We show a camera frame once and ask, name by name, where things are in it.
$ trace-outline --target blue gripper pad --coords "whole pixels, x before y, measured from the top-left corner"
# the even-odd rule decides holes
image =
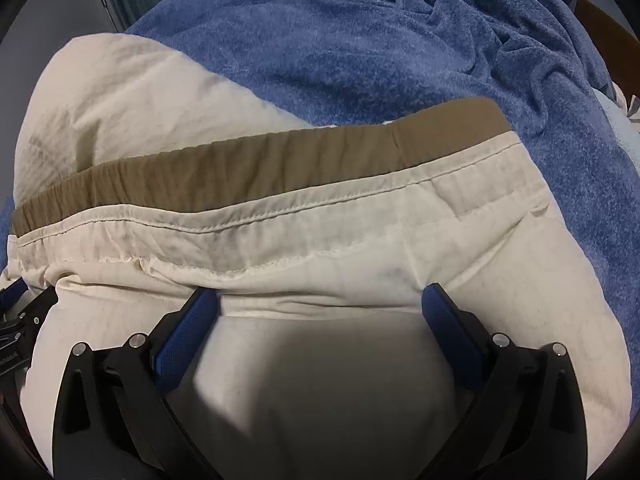
[[[22,278],[0,291],[0,316],[4,316],[26,291],[27,284]]]
[[[191,306],[182,314],[182,318],[153,362],[156,387],[162,395],[178,387],[220,313],[216,290],[200,288],[194,296],[190,299]]]
[[[457,312],[439,284],[431,283],[422,291],[422,316],[453,370],[456,386],[477,391],[484,385],[484,357]]]

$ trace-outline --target stitching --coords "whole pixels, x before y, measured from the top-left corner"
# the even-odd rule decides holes
[[[510,192],[507,195],[503,195],[500,198],[497,198],[496,200],[491,200],[490,202],[486,202],[484,204],[482,204],[481,206],[478,206],[476,208],[470,209],[469,211],[465,211],[464,213],[462,213],[461,215],[457,215],[457,216],[451,216],[451,217],[445,217],[445,218],[441,218],[441,219],[437,219],[437,220],[433,220],[430,222],[421,222],[416,224],[416,226],[426,226],[426,225],[430,225],[430,224],[435,224],[437,222],[443,221],[443,220],[453,220],[453,219],[461,219],[464,218],[468,215],[470,215],[471,213],[484,209],[487,206],[490,206],[494,203],[500,202],[501,200],[505,200],[508,199],[516,194],[520,194],[523,193],[525,190],[527,190],[529,187],[533,187],[534,184],[536,183],[530,183],[527,184],[526,186],[523,186],[521,188],[518,188],[512,192]],[[151,262],[152,260],[161,262],[163,264],[167,264],[169,266],[172,267],[178,267],[179,269],[191,269],[191,270],[204,270],[206,272],[213,272],[217,275],[224,275],[224,274],[231,274],[231,273],[235,273],[235,272],[239,272],[242,270],[249,270],[249,269],[266,269],[268,267],[274,267],[274,266],[278,266],[280,264],[286,263],[286,262],[295,262],[295,261],[304,261],[304,260],[308,260],[311,259],[315,256],[317,256],[318,254],[339,254],[344,252],[345,250],[348,250],[352,247],[355,247],[359,244],[365,244],[367,242],[370,241],[374,241],[374,240],[380,240],[382,238],[385,238],[387,236],[389,236],[390,234],[394,234],[397,232],[402,231],[401,227],[396,227],[395,229],[392,229],[391,231],[386,231],[384,234],[380,235],[380,236],[373,236],[373,237],[369,237],[369,238],[364,238],[363,240],[358,240],[356,242],[353,242],[349,245],[343,245],[340,247],[336,247],[333,249],[329,249],[329,250],[320,250],[320,251],[314,251],[312,253],[306,254],[304,256],[290,256],[288,258],[281,258],[279,260],[273,260],[272,262],[267,262],[264,264],[260,264],[260,265],[255,265],[255,266],[250,266],[250,267],[240,267],[238,269],[229,269],[229,270],[211,270],[208,267],[197,267],[197,266],[190,266],[190,265],[185,265],[185,264],[174,264],[172,262],[167,262],[165,260],[161,260],[160,258],[151,258],[148,256],[144,256],[144,257],[140,257],[140,256],[127,256],[125,258],[115,258],[115,257],[111,257],[111,256],[102,256],[100,258],[98,258],[97,260],[92,260],[92,262],[98,262],[98,263],[126,263],[126,262],[131,262],[131,261],[146,261],[146,262]],[[85,262],[86,260],[58,260],[59,262],[66,262],[66,263],[78,263],[78,262]]]
[[[220,231],[226,230],[228,228],[232,228],[232,227],[236,227],[236,226],[240,226],[240,225],[244,225],[244,224],[251,224],[253,222],[262,221],[262,220],[265,220],[265,219],[277,218],[278,216],[284,216],[284,215],[292,214],[294,212],[299,212],[299,211],[302,211],[302,210],[310,210],[310,209],[314,209],[314,208],[319,207],[319,206],[325,206],[325,205],[330,205],[330,204],[334,204],[334,203],[348,202],[349,200],[357,200],[359,198],[364,198],[364,197],[367,197],[367,196],[375,196],[375,195],[378,195],[378,194],[391,192],[393,190],[403,189],[405,187],[413,186],[415,184],[421,184],[423,182],[428,182],[428,181],[434,180],[434,179],[436,179],[438,177],[445,176],[445,175],[448,175],[448,174],[453,174],[453,173],[456,173],[458,171],[464,170],[465,168],[473,166],[473,165],[477,164],[478,162],[482,162],[484,160],[488,160],[489,158],[492,158],[493,156],[497,156],[500,153],[505,152],[505,151],[511,149],[513,146],[516,146],[516,145],[519,145],[519,144],[520,144],[520,141],[516,140],[515,142],[513,142],[509,146],[505,146],[505,147],[501,148],[500,150],[498,150],[497,152],[493,152],[493,153],[491,153],[491,154],[489,154],[487,156],[484,156],[482,158],[479,158],[479,159],[477,159],[477,160],[475,160],[473,162],[469,162],[468,164],[465,164],[464,166],[460,166],[458,168],[454,168],[454,169],[449,170],[449,171],[443,171],[441,173],[437,173],[437,174],[434,174],[434,175],[431,175],[431,176],[428,176],[428,177],[425,177],[425,178],[414,178],[414,179],[411,179],[411,180],[409,180],[409,181],[407,181],[407,182],[405,182],[403,184],[399,184],[399,185],[396,185],[396,186],[389,185],[389,186],[386,186],[386,187],[380,187],[378,189],[372,189],[372,190],[369,190],[369,191],[351,193],[351,194],[346,194],[346,195],[341,195],[341,196],[334,196],[334,197],[331,197],[331,198],[326,199],[326,200],[318,200],[318,201],[315,201],[315,202],[308,202],[308,203],[304,203],[304,204],[297,205],[297,206],[292,206],[292,207],[282,208],[282,209],[275,210],[275,211],[270,211],[270,212],[267,212],[267,213],[255,214],[255,215],[251,215],[251,216],[248,216],[248,217],[239,218],[237,220],[233,220],[233,221],[230,221],[230,222],[222,222],[222,223],[219,223],[219,224],[214,224],[212,226],[207,226],[207,227],[203,227],[203,228],[180,227],[180,226],[176,226],[174,224],[167,224],[167,223],[164,223],[164,222],[145,222],[145,221],[143,221],[141,219],[132,218],[132,217],[119,217],[119,218],[112,217],[112,218],[89,219],[89,220],[86,220],[86,221],[84,221],[82,223],[73,225],[73,226],[67,228],[66,230],[63,230],[63,231],[60,231],[60,232],[57,232],[57,233],[52,233],[52,234],[44,234],[44,235],[41,235],[41,236],[39,236],[37,238],[34,238],[33,240],[25,242],[24,244],[18,244],[18,247],[19,248],[24,248],[24,247],[26,247],[26,246],[28,246],[30,244],[33,244],[33,243],[38,242],[40,240],[44,240],[45,238],[51,238],[51,237],[63,235],[63,234],[66,234],[66,233],[68,233],[69,231],[71,231],[73,229],[82,227],[84,225],[92,224],[92,223],[101,223],[101,222],[130,221],[130,222],[137,223],[137,224],[140,224],[140,225],[145,225],[145,226],[148,226],[148,227],[165,228],[165,229],[168,229],[168,230],[186,232],[186,233],[191,233],[191,234],[206,234],[207,232],[209,232],[209,233],[220,232]]]

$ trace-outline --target metal screw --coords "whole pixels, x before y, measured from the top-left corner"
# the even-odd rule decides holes
[[[80,356],[84,354],[85,350],[86,350],[86,345],[84,343],[78,343],[71,349],[73,355],[75,356]]]
[[[511,339],[509,339],[509,336],[507,336],[506,334],[498,332],[497,334],[494,334],[494,336],[492,337],[492,341],[496,346],[505,348],[505,346],[509,346]]]
[[[146,335],[134,334],[129,338],[129,346],[131,348],[140,348],[146,341]]]
[[[554,351],[554,354],[556,354],[558,357],[562,357],[563,355],[566,355],[566,347],[562,343],[554,343],[551,349]]]

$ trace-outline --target wall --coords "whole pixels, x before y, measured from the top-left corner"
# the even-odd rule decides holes
[[[0,205],[12,193],[15,142],[49,59],[76,36],[112,31],[100,0],[28,0],[16,17],[0,43]]]

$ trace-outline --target crumpled blanket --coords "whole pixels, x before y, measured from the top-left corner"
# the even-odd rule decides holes
[[[591,87],[612,98],[560,0],[164,0],[130,29],[314,124],[495,100],[558,200],[626,337],[640,406],[640,180]]]

